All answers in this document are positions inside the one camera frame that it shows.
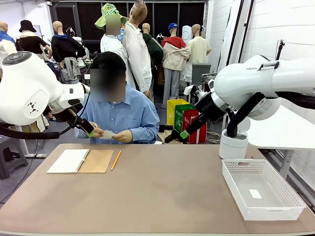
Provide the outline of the person's left hand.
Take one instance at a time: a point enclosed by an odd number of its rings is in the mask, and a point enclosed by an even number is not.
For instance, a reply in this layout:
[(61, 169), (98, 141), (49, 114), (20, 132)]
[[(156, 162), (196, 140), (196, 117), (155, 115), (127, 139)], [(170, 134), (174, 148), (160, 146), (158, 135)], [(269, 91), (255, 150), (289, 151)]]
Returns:
[(133, 134), (131, 130), (124, 130), (118, 134), (113, 135), (112, 138), (118, 142), (130, 143), (133, 141)]

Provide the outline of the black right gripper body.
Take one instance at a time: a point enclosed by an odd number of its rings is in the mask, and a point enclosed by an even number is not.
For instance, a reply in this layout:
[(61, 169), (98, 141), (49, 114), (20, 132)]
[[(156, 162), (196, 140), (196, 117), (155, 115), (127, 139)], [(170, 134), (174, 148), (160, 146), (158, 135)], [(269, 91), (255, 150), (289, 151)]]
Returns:
[(200, 113), (198, 116), (200, 121), (219, 120), (219, 109), (213, 102), (210, 92), (200, 98), (194, 106)]

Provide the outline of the person's right hand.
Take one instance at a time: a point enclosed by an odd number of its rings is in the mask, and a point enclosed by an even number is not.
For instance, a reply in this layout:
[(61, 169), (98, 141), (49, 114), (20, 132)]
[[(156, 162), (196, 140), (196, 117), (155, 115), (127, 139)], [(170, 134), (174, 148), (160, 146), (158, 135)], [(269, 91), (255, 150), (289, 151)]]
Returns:
[(95, 122), (90, 121), (90, 124), (93, 126), (93, 137), (100, 138), (103, 137), (104, 131), (96, 124)]

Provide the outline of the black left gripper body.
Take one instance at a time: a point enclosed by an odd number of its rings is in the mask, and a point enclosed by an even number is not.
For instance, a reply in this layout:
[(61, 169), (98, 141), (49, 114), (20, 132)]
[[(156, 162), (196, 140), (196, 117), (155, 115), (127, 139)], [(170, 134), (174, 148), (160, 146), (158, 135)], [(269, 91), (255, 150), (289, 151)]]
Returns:
[(83, 105), (79, 103), (66, 109), (54, 109), (53, 116), (58, 122), (73, 121), (82, 108)]

